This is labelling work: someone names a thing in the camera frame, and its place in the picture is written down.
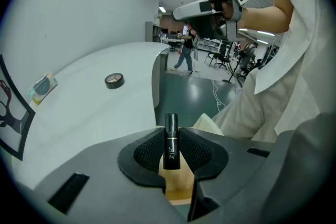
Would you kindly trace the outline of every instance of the white cable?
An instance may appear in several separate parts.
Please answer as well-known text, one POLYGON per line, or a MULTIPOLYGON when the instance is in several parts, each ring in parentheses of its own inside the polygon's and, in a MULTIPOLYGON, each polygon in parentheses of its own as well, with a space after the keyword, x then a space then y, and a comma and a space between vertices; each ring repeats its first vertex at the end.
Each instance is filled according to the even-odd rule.
POLYGON ((218 98, 218 96, 217 96, 218 88, 217 88, 217 86, 216 86, 216 84, 215 84, 215 82, 214 82, 213 79, 211 80, 211 83, 212 83, 212 86, 213 86, 213 92, 212 93, 213 93, 213 95, 215 97, 215 100, 216 100, 218 112, 220 112, 219 106, 223 105, 224 108, 225 108, 226 105, 223 102, 221 102, 220 99, 218 98))
POLYGON ((237 80, 235 81, 235 98, 237 98, 237 80))
POLYGON ((196 71, 196 67, 195 67, 195 61, 193 61, 193 58, 191 58, 191 63, 192 63, 192 65, 193 65, 193 71, 198 75, 198 77, 200 78, 201 77, 201 75, 199 74, 199 72, 198 71, 196 71))

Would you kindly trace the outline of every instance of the white wall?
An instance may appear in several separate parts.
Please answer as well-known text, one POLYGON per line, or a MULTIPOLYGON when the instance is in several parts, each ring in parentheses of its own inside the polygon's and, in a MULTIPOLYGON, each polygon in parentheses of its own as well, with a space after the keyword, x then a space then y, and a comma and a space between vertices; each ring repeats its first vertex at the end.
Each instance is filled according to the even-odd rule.
POLYGON ((145 41, 159 0, 12 0, 0 53, 21 94, 45 72, 116 44, 145 41))
POLYGON ((258 48, 256 48, 254 54, 256 55, 255 61, 257 61, 259 58, 262 60, 265 52, 267 50, 267 45, 258 44, 258 48))

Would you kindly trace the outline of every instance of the gray floor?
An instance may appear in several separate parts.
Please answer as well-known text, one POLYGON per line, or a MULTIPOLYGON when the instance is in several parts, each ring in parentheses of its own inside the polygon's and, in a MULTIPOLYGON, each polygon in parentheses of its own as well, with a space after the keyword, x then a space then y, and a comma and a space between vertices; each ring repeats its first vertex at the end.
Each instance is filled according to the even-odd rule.
MULTIPOLYGON (((225 105, 236 98, 234 84, 214 82, 218 87, 217 96, 225 105)), ((179 126, 193 126, 203 113, 210 118, 215 116, 218 108, 211 80, 164 73, 160 77, 160 103, 155 108, 157 125, 164 125, 166 113, 177 113, 179 126)))
MULTIPOLYGON (((229 71, 225 70, 225 68, 221 67, 215 67, 214 63, 215 61, 213 60, 211 66, 209 67, 210 58, 207 58, 205 60, 205 58, 207 57, 208 53, 205 51, 201 51, 198 50, 198 61, 196 61, 194 59, 194 55, 192 53, 192 60, 193 60, 193 64, 195 66, 195 70, 197 72, 192 73, 192 77, 198 77, 198 78, 204 78, 204 79, 213 79, 213 80, 218 80, 218 81, 222 81, 223 79, 228 80, 231 76, 231 73, 229 73, 229 71)), ((184 60, 182 65, 175 71, 170 70, 170 68, 172 66, 174 66, 177 61, 178 58, 180 57, 179 53, 177 51, 170 51, 169 52, 169 57, 168 57, 168 63, 167 63, 167 72, 168 73, 177 73, 177 74, 185 74, 185 70, 187 70, 187 63, 184 60)), ((233 62, 231 64, 232 68, 236 67, 236 63, 233 62)), ((233 84, 236 83, 236 79, 234 77, 232 77, 231 82, 233 84)))

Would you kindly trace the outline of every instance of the person's arm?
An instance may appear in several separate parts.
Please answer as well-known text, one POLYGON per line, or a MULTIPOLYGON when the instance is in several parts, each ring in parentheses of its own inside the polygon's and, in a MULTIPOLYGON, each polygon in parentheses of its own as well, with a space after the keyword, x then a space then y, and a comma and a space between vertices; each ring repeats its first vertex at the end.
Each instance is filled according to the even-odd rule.
POLYGON ((274 0, 274 5, 267 8, 244 8, 238 27, 283 33, 288 31, 293 9, 290 0, 274 0))

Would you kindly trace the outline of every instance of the black chair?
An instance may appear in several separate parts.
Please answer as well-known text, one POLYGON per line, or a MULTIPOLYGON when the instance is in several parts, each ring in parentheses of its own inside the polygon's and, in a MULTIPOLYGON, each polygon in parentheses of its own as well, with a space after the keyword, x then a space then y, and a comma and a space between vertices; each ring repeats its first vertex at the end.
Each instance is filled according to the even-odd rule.
POLYGON ((229 59, 227 59, 224 55, 219 55, 219 56, 218 56, 218 60, 219 60, 220 62, 216 62, 216 63, 215 63, 215 66, 216 66, 216 65, 219 65, 219 68, 221 68, 221 66, 223 66, 223 67, 225 67, 225 69, 227 69, 226 64, 231 62, 231 61, 230 61, 229 59))
POLYGON ((205 63, 206 59, 209 57, 211 59, 211 62, 209 63, 209 66, 210 66, 213 60, 216 60, 216 62, 217 62, 217 59, 220 55, 221 54, 219 52, 209 52, 207 57, 205 57, 204 63, 205 63))
POLYGON ((222 45, 219 51, 220 55, 218 56, 218 60, 220 62, 216 62, 216 65, 219 65, 219 68, 221 68, 221 66, 225 67, 225 69, 227 69, 226 64, 230 63, 231 61, 229 59, 227 59, 227 57, 225 56, 226 54, 226 45, 222 45))
POLYGON ((170 46, 169 50, 170 51, 176 51, 177 49, 179 49, 181 47, 181 43, 179 42, 168 42, 168 45, 170 46))

